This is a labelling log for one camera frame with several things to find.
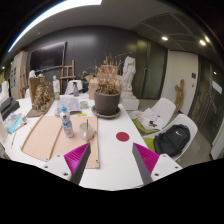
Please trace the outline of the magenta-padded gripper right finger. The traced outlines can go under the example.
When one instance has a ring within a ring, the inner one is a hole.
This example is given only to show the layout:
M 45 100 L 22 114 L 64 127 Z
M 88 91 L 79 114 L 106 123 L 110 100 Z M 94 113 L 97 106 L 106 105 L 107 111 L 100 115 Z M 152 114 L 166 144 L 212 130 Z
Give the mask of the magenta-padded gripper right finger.
M 137 163 L 143 185 L 150 184 L 182 169 L 167 154 L 157 154 L 137 143 L 133 144 L 132 153 Z

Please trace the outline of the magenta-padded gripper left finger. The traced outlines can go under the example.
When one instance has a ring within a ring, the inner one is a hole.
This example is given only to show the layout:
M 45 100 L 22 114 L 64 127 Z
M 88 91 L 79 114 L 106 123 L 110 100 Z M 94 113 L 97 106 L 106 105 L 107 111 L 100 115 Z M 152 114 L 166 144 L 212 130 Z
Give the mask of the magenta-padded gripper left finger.
M 78 185 L 90 153 L 91 146 L 87 143 L 65 155 L 57 154 L 46 162 L 42 169 Z

